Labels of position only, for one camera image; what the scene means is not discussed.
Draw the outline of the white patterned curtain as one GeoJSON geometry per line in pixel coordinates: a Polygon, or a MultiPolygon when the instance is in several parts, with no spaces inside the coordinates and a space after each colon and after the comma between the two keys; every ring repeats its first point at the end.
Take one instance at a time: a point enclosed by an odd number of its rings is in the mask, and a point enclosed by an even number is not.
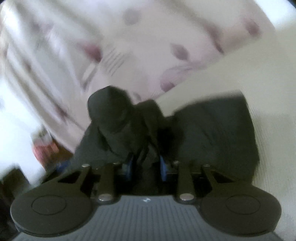
{"type": "Polygon", "coordinates": [[[106,86],[134,103],[272,32],[255,1],[4,1],[1,63],[13,90],[65,148],[106,86]]]}

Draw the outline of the patterned cloth bag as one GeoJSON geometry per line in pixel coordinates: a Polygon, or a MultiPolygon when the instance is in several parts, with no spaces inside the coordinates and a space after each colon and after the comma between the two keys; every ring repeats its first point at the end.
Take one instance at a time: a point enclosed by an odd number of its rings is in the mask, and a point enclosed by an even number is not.
{"type": "Polygon", "coordinates": [[[44,126],[33,132],[31,139],[34,146],[47,146],[53,142],[51,134],[44,126]]]}

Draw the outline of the black garment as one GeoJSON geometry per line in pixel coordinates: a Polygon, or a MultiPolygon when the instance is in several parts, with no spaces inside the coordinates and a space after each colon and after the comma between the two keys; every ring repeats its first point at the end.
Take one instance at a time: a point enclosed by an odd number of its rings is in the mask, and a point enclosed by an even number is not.
{"type": "Polygon", "coordinates": [[[124,90],[108,86],[87,105],[91,123],[60,173],[120,162],[132,167],[124,188],[135,195],[160,195],[161,162],[193,169],[208,164],[239,180],[253,179],[259,154],[242,94],[195,102],[164,116],[154,100],[133,104],[124,90]]]}

